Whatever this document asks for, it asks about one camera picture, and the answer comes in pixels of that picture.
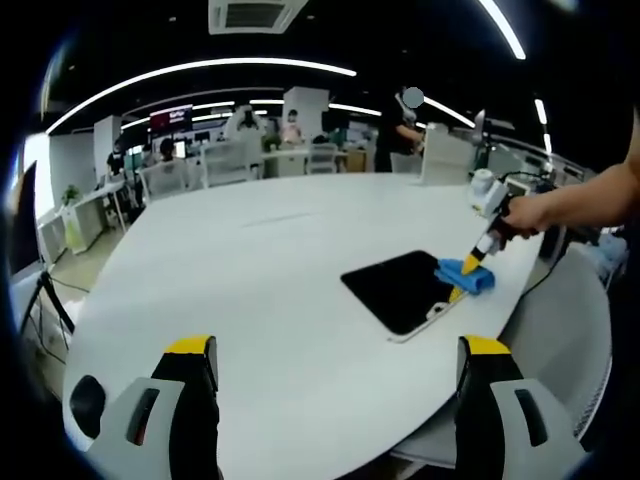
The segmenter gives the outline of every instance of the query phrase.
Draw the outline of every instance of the monitor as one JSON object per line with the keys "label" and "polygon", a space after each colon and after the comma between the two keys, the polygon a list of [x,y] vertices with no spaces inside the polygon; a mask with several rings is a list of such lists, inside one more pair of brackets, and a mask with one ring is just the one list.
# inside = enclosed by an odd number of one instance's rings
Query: monitor
{"label": "monitor", "polygon": [[198,132],[195,135],[195,141],[196,142],[210,142],[211,141],[211,134],[207,131],[207,132]]}
{"label": "monitor", "polygon": [[11,275],[40,260],[38,231],[35,215],[36,164],[34,162],[22,176],[15,188],[17,205],[14,215],[9,216],[9,264]]}

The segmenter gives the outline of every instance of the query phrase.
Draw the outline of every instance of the ceiling light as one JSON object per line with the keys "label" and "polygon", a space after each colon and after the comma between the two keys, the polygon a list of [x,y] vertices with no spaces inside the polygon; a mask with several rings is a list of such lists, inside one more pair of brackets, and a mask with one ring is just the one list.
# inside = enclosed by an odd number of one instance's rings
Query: ceiling light
{"label": "ceiling light", "polygon": [[251,100],[251,105],[284,105],[284,100]]}
{"label": "ceiling light", "polygon": [[536,104],[536,110],[538,110],[538,118],[540,119],[540,123],[542,125],[546,125],[547,112],[545,112],[544,110],[544,103],[542,103],[542,100],[538,100],[537,98],[534,100],[534,103]]}
{"label": "ceiling light", "polygon": [[47,128],[47,135],[51,135],[56,128],[66,122],[69,118],[74,116],[79,111],[91,105],[93,102],[100,100],[101,98],[106,97],[107,95],[116,92],[122,88],[128,87],[129,85],[133,85],[138,82],[142,82],[143,80],[148,80],[150,78],[158,77],[160,75],[165,75],[167,73],[179,72],[182,70],[189,70],[191,68],[201,68],[201,67],[214,67],[218,65],[285,65],[291,67],[302,67],[302,68],[312,68],[315,70],[323,70],[326,72],[338,73],[341,75],[347,75],[349,77],[355,77],[356,72],[353,70],[348,70],[346,68],[334,67],[333,65],[326,65],[324,63],[316,63],[316,62],[307,62],[305,60],[291,60],[288,58],[262,58],[262,57],[246,57],[246,58],[217,58],[213,60],[201,60],[198,62],[190,62],[183,63],[181,65],[173,65],[171,67],[161,68],[159,70],[153,70],[152,72],[143,73],[142,75],[138,75],[136,77],[130,78],[129,80],[125,80],[124,82],[120,82],[112,87],[103,90],[102,92],[96,93],[94,96],[88,98],[82,103],[79,103],[63,116],[61,116],[58,120],[56,120],[49,128]]}
{"label": "ceiling light", "polygon": [[149,118],[151,117],[141,118],[140,120],[136,120],[135,122],[130,122],[130,123],[127,123],[126,125],[122,125],[120,127],[120,130],[126,130],[129,127],[133,127],[135,125],[140,125],[141,123],[148,122]]}
{"label": "ceiling light", "polygon": [[465,125],[475,128],[476,124],[469,120],[467,117],[463,117],[458,112],[451,110],[449,107],[445,107],[440,102],[436,102],[435,100],[430,99],[429,97],[424,97],[424,103],[431,105],[432,107],[437,108],[438,110],[446,113],[447,115],[451,115],[456,120],[460,120]]}
{"label": "ceiling light", "polygon": [[547,153],[552,153],[551,150],[551,135],[549,135],[548,133],[544,134],[544,148],[547,151]]}
{"label": "ceiling light", "polygon": [[222,114],[214,113],[212,115],[203,115],[201,117],[193,117],[191,119],[192,122],[201,122],[203,120],[213,120],[214,118],[222,118]]}
{"label": "ceiling light", "polygon": [[152,112],[149,114],[149,116],[153,117],[154,115],[160,115],[161,113],[173,112],[174,110],[185,110],[191,107],[193,107],[193,105],[180,105],[179,107],[165,108],[164,110],[158,110],[157,112]]}
{"label": "ceiling light", "polygon": [[369,110],[368,108],[352,107],[351,105],[342,105],[340,103],[330,103],[329,108],[335,108],[336,110],[347,110],[349,112],[364,113],[366,115],[375,115],[379,117],[382,113],[377,110]]}
{"label": "ceiling light", "polygon": [[194,105],[191,110],[202,110],[204,108],[216,108],[216,107],[231,107],[235,105],[236,102],[216,102],[216,103],[205,103],[203,105]]}
{"label": "ceiling light", "polygon": [[511,25],[509,25],[509,22],[505,18],[504,14],[500,11],[498,6],[495,4],[495,2],[493,0],[478,0],[478,1],[484,7],[487,13],[491,15],[491,18],[493,19],[493,21],[496,23],[496,25],[502,32],[502,35],[504,36],[504,38],[509,43],[509,46],[511,47],[511,51],[513,51],[513,54],[515,55],[515,57],[518,60],[524,60],[525,58],[527,58],[527,56],[524,53],[524,50],[522,49],[522,45],[520,45],[520,41],[518,40],[518,37],[516,37],[516,34],[513,32],[513,29],[511,28]]}
{"label": "ceiling light", "polygon": [[213,113],[211,115],[203,115],[201,117],[193,117],[191,119],[192,122],[201,122],[203,120],[214,120],[216,118],[228,118],[231,115],[233,115],[232,112],[225,112],[225,113]]}

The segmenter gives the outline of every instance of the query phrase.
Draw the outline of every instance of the ceiling air vent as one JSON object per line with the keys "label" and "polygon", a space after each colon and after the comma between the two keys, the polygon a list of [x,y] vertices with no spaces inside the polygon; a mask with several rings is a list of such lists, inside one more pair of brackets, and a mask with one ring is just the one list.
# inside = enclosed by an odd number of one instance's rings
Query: ceiling air vent
{"label": "ceiling air vent", "polygon": [[209,33],[283,33],[308,0],[209,0]]}

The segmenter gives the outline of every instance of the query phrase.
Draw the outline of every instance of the blue sponge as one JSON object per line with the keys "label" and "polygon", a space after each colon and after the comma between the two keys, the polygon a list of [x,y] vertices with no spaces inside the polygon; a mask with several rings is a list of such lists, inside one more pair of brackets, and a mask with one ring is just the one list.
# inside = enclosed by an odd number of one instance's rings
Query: blue sponge
{"label": "blue sponge", "polygon": [[468,275],[462,275],[462,260],[442,259],[438,261],[440,268],[435,271],[436,277],[445,283],[454,285],[472,295],[493,288],[495,278],[493,273],[483,267],[476,268]]}

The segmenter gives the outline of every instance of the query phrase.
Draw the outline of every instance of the potted plant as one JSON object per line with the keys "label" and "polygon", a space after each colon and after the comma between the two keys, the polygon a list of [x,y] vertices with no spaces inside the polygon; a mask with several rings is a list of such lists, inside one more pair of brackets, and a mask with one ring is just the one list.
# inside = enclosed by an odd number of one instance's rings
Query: potted plant
{"label": "potted plant", "polygon": [[80,198],[80,190],[75,185],[69,185],[62,195],[62,204],[65,207],[73,205]]}

